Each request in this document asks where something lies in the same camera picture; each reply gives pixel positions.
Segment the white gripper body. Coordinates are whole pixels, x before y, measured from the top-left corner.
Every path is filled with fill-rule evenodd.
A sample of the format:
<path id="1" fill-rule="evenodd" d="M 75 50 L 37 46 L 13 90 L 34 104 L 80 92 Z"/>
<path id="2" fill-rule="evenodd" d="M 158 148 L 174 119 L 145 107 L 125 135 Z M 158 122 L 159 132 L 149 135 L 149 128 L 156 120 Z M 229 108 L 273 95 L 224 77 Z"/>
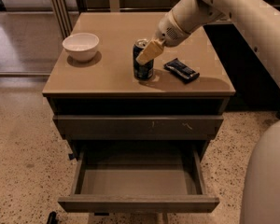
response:
<path id="1" fill-rule="evenodd" d="M 160 20 L 154 38 L 165 47 L 176 47 L 189 37 L 176 23 L 173 12 L 166 13 Z"/>

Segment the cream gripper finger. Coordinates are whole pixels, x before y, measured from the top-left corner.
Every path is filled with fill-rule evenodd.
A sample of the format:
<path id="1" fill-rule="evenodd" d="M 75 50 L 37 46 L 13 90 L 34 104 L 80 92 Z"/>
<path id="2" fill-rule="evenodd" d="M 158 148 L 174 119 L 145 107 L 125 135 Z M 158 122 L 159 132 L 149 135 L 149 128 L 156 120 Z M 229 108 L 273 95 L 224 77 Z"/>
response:
<path id="1" fill-rule="evenodd" d="M 160 56 L 164 51 L 163 42 L 159 39 L 151 39 L 145 48 L 136 57 L 136 61 L 144 65 L 156 57 Z"/>

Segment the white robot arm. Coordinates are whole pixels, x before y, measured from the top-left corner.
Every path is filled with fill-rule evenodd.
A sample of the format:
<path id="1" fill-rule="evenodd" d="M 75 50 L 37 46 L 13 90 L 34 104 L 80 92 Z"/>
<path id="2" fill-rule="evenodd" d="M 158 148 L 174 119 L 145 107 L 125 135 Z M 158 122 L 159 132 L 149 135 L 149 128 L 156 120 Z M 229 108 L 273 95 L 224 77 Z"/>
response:
<path id="1" fill-rule="evenodd" d="M 280 89 L 280 11 L 263 0 L 180 0 L 137 56 L 145 64 L 201 26 L 227 16 Z M 280 224 L 280 120 L 255 145 L 247 166 L 240 224 Z"/>

